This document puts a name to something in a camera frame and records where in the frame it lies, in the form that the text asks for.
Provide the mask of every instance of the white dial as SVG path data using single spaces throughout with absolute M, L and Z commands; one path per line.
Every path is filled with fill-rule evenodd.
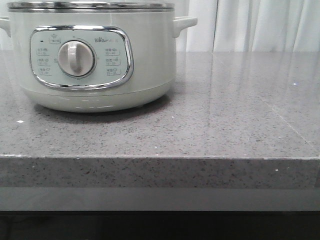
M 95 57 L 88 45 L 81 41 L 68 41 L 58 52 L 60 68 L 67 74 L 80 77 L 86 75 L 95 64 Z

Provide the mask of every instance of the slow cooker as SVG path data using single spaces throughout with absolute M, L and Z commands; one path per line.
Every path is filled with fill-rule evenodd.
M 7 4 L 16 74 L 34 102 L 107 112 L 163 96 L 176 76 L 176 42 L 195 17 L 170 3 L 26 1 Z

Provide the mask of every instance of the handle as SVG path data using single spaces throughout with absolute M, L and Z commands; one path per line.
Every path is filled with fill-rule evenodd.
M 71 41 L 68 42 L 68 61 L 70 68 L 74 73 L 78 74 L 81 71 L 80 59 L 79 59 L 79 42 Z
M 198 18 L 191 16 L 178 16 L 173 20 L 173 37 L 177 38 L 183 29 L 197 25 Z
M 11 37 L 9 17 L 7 16 L 0 17 L 0 29 L 5 30 L 6 34 L 8 34 L 8 36 Z

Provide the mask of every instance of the brand logo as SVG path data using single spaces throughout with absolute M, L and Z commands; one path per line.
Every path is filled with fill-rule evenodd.
M 94 41 L 96 43 L 106 43 L 109 42 L 109 39 L 103 39 L 102 37 L 95 38 Z

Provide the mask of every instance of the speckled stone surface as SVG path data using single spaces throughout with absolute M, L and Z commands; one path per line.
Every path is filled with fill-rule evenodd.
M 0 187 L 320 187 L 319 53 L 177 54 L 141 108 L 81 114 L 31 102 L 0 55 Z

